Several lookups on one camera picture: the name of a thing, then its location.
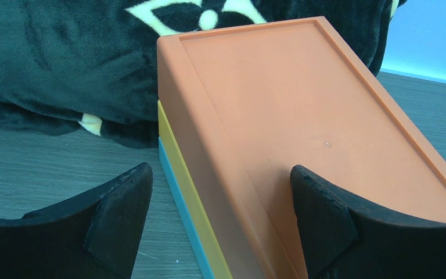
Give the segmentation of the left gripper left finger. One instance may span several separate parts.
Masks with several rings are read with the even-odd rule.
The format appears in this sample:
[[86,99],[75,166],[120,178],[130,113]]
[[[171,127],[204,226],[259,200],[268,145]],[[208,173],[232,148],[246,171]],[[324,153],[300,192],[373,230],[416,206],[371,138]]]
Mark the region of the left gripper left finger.
[[152,197],[141,163],[20,219],[0,219],[0,278],[130,278]]

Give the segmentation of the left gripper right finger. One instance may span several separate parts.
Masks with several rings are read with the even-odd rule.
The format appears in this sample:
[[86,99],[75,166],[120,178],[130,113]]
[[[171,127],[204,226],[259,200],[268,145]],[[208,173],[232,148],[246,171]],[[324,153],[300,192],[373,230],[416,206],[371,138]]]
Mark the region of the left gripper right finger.
[[446,278],[446,223],[381,206],[301,165],[290,185],[309,278]]

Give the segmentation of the orange drawer organizer box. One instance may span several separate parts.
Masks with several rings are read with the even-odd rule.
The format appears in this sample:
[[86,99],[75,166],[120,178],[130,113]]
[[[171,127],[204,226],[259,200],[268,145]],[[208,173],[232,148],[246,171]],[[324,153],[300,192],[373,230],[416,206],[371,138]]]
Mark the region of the orange drawer organizer box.
[[204,278],[309,278],[290,172],[446,223],[446,161],[324,17],[157,41],[160,161]]

